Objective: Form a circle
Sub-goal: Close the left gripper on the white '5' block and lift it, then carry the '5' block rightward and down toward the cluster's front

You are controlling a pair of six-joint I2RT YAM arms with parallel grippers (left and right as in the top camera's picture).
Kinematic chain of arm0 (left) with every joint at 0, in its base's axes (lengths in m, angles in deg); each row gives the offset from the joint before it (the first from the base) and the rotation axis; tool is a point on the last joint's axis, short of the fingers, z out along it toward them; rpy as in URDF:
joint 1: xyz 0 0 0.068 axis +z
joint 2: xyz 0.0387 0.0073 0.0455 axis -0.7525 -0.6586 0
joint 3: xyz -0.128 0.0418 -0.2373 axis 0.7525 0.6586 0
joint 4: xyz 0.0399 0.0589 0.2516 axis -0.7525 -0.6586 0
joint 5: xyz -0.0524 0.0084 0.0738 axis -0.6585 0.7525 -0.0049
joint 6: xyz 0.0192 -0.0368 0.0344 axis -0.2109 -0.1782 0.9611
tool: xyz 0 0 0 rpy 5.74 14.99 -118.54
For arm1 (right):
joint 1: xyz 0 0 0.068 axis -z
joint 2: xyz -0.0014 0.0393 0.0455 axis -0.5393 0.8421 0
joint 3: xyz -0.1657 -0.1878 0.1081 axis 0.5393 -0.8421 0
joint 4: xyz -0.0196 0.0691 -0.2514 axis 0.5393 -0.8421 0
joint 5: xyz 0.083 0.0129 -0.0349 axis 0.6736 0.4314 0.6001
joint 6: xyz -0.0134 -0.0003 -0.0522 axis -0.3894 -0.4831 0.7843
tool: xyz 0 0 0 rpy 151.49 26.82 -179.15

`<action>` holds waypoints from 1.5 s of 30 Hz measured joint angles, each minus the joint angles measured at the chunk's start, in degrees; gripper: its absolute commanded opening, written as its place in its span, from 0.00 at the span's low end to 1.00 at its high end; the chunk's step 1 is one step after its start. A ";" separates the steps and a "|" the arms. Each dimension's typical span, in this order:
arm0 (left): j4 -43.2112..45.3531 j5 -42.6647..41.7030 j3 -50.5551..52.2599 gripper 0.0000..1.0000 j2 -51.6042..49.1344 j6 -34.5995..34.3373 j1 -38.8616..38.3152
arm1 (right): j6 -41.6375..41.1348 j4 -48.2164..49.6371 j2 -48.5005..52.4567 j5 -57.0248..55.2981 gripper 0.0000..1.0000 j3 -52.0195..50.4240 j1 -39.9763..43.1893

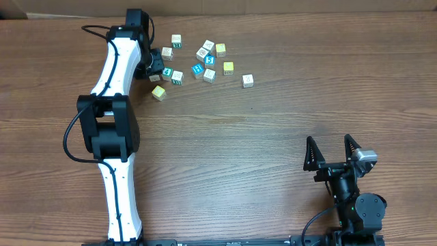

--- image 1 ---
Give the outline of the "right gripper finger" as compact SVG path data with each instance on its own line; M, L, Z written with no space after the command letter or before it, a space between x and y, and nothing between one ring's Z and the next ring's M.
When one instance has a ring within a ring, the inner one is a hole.
M356 161L358 157L355 152L357 149L360 149L361 146L357 144L354 138L349 134L346 134L344 136L344 144L345 144L346 160Z
M326 161L322 153L320 152L315 140L312 138L312 136L308 136L303 170L309 172L317 171L321 168L321 166L325 164Z

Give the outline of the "white block plain top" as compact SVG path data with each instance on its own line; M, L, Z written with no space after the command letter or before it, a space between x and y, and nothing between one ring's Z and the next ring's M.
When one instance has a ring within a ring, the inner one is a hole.
M149 80L151 82L160 81L161 80L161 76L159 74L151 75L151 76L149 76Z

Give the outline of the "teal number four block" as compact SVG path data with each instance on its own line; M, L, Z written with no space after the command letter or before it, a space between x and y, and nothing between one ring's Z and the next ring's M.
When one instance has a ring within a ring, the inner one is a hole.
M162 72L162 78L166 81L170 81L173 74L173 68L164 67Z

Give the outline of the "yellow top wooden block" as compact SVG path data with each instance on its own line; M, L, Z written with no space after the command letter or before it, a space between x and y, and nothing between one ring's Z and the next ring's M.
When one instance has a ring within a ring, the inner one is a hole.
M163 99L166 97L166 95L167 95L167 93L166 93L165 89L159 85L157 85L152 90L152 96L159 101L163 101Z

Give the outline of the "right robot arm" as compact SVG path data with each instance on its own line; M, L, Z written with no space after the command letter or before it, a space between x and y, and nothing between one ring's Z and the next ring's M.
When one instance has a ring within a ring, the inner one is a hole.
M323 182L334 205L315 215L302 230L302 245L383 245L384 239L377 232L382 229L386 200L375 193L361 193L358 179L368 174L378 161L371 148L362 148L351 135L344 136L346 160L327 163L315 140L308 136L303 169L315 172L315 182ZM339 227L330 229L323 236L306 237L309 226L321 216L336 210Z

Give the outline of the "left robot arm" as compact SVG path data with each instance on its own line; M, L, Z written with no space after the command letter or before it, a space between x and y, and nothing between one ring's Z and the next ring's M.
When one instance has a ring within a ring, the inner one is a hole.
M151 47L153 20L141 9L127 10L125 23L109 27L103 38L108 53L102 74L90 94L79 96L74 120L104 182L109 212L104 245L144 245L133 177L140 130L129 92L134 79L159 79L165 66Z

